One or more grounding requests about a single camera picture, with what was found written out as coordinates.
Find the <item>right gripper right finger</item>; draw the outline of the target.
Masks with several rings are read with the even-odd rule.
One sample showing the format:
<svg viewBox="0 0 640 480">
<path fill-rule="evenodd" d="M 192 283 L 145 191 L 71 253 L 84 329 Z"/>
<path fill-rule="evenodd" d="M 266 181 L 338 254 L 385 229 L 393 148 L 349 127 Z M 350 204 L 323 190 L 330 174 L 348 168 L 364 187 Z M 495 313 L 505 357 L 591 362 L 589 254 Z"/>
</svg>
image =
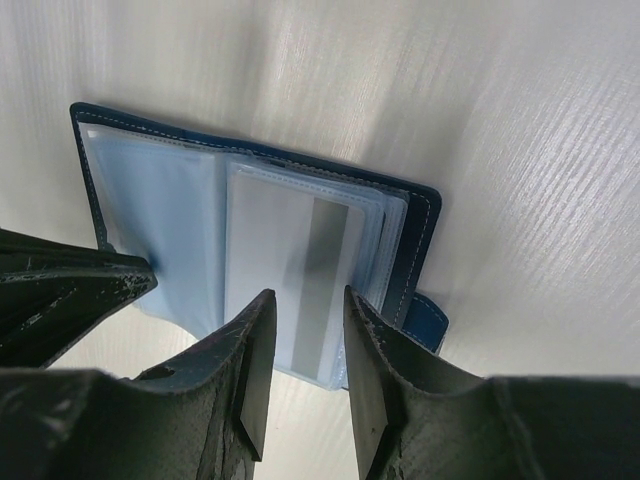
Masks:
<svg viewBox="0 0 640 480">
<path fill-rule="evenodd" d="M 479 377 L 344 291 L 352 428 L 363 479 L 635 479 L 635 376 Z"/>
</svg>

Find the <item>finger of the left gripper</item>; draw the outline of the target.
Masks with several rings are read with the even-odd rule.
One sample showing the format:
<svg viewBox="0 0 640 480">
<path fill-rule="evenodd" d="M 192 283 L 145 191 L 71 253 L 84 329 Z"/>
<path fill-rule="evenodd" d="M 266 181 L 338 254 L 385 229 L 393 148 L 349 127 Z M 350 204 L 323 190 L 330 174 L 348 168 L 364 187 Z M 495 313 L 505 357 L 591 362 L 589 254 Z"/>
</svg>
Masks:
<svg viewBox="0 0 640 480">
<path fill-rule="evenodd" d="M 152 291 L 147 260 L 1 231 L 1 366 L 46 368 Z"/>
</svg>

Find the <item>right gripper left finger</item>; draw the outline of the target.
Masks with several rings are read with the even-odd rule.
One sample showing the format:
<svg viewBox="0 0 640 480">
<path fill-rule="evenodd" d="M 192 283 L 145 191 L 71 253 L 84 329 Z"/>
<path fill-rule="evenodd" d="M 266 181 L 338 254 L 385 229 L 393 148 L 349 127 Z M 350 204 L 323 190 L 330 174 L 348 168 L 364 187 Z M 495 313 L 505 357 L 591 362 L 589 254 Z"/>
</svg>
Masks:
<svg viewBox="0 0 640 480">
<path fill-rule="evenodd" d="M 5 479 L 249 479 L 262 459 L 276 296 L 133 379 L 1 373 Z"/>
</svg>

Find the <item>blue leather card holder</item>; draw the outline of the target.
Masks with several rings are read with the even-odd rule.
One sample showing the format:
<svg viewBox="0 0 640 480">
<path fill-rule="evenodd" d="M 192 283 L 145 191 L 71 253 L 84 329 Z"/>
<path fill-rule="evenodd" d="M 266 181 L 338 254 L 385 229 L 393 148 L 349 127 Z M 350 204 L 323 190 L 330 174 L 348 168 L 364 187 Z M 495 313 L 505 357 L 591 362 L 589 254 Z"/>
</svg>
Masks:
<svg viewBox="0 0 640 480">
<path fill-rule="evenodd" d="M 417 290 L 442 207 L 433 188 L 275 147 L 217 137 L 103 106 L 70 108 L 100 249 L 145 258 L 157 287 L 138 307 L 203 338 L 225 316 L 227 189 L 235 166 L 299 176 L 362 204 L 354 271 L 338 290 L 342 329 L 335 388 L 347 386 L 343 292 L 359 292 L 391 325 L 437 351 L 449 322 Z"/>
</svg>

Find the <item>silver credit card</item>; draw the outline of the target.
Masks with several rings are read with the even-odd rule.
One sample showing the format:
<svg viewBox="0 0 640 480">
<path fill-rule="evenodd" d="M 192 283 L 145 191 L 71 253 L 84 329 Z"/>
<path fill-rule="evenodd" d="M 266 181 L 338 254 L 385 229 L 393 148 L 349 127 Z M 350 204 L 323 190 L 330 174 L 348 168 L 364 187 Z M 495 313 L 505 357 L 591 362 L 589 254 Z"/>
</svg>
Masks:
<svg viewBox="0 0 640 480">
<path fill-rule="evenodd" d="M 274 364 L 327 389 L 337 383 L 338 290 L 352 276 L 366 213 L 336 188 L 235 166 L 227 189 L 225 316 L 271 289 Z"/>
</svg>

